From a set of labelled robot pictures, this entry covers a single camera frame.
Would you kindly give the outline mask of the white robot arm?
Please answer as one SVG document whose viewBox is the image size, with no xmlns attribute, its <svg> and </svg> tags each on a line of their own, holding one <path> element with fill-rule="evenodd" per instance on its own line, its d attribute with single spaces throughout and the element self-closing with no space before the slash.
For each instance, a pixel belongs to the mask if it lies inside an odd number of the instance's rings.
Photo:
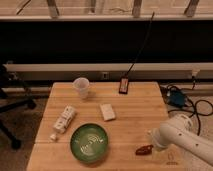
<svg viewBox="0 0 213 171">
<path fill-rule="evenodd" d="M 175 115 L 150 130 L 149 141 L 157 151 L 163 151 L 174 144 L 213 166 L 213 142 L 192 133 L 192 126 L 188 116 Z"/>
</svg>

